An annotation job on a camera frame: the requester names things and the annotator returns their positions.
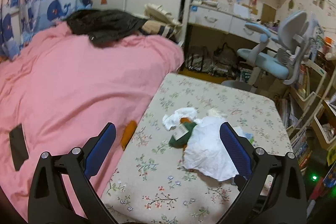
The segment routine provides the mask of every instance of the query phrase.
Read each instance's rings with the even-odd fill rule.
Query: cushion
[[[250,52],[250,49],[240,48],[237,51],[237,54],[246,60]],[[255,60],[255,66],[266,72],[269,72],[278,79],[287,79],[289,75],[289,70],[287,67],[281,64],[276,58],[271,57],[263,52],[258,54],[257,59]]]

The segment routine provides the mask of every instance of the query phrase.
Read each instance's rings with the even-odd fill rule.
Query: floral bedsheet
[[[186,170],[182,149],[169,146],[172,132],[162,117],[194,107],[198,118],[211,108],[229,123],[254,135],[254,146],[285,155],[290,141],[274,102],[266,97],[218,84],[168,74],[143,115],[117,169],[101,197],[119,223],[215,224],[238,195],[231,181],[218,182]],[[267,180],[264,192],[269,190]]]

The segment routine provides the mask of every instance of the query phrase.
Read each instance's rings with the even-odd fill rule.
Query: white crumpled paper
[[[193,133],[184,150],[184,167],[196,169],[204,175],[218,181],[224,181],[238,175],[238,171],[226,151],[219,130],[227,120],[223,117],[204,117],[194,127]],[[240,127],[234,128],[244,137]]]
[[[164,115],[162,123],[167,130],[172,127],[177,127],[180,124],[181,118],[189,118],[191,121],[195,120],[197,116],[197,110],[193,107],[184,107],[175,110],[173,115]]]

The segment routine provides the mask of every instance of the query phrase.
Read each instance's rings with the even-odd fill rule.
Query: wooden floor
[[[208,82],[212,82],[212,83],[216,83],[216,84],[220,84],[223,81],[227,80],[227,78],[225,77],[215,77],[207,73],[190,71],[190,70],[187,70],[186,68],[181,70],[179,74],[189,76],[192,78],[196,78],[196,79],[200,79],[200,80],[204,80],[204,81],[208,81]]]

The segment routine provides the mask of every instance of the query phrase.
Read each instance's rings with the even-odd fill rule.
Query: chair backrest
[[[283,20],[278,29],[278,43],[292,54],[295,53],[298,42],[294,40],[295,35],[302,35],[302,32],[308,28],[306,23],[307,13],[305,11],[296,11]]]
[[[311,45],[311,41],[313,38],[313,35],[315,33],[315,28],[319,26],[319,22],[316,19],[316,16],[314,13],[311,14],[310,19],[309,19],[309,23],[305,23],[302,29],[302,32],[304,30],[305,33],[303,35],[297,35],[295,36],[295,38],[297,39],[293,39],[293,41],[296,41],[297,46],[300,47],[300,51],[298,52],[297,56],[295,57],[295,63],[294,63],[294,68],[293,68],[293,74],[292,77],[290,79],[284,80],[283,83],[285,85],[291,85],[293,83],[295,83],[299,77],[299,71],[300,71],[300,65],[301,62],[303,60],[303,57],[305,55],[305,53],[307,52],[308,48]]]

